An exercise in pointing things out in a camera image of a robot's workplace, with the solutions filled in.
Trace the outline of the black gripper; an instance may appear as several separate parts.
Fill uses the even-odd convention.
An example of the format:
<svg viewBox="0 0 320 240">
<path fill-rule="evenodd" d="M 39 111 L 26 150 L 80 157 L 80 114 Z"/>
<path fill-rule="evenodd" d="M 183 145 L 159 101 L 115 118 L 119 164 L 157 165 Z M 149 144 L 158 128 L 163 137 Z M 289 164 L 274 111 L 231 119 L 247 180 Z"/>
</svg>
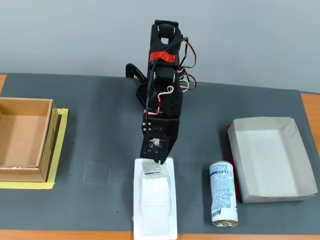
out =
<svg viewBox="0 0 320 240">
<path fill-rule="evenodd" d="M 150 117 L 142 122 L 141 157 L 163 165 L 172 150 L 179 132 L 179 119 Z"/>
</svg>

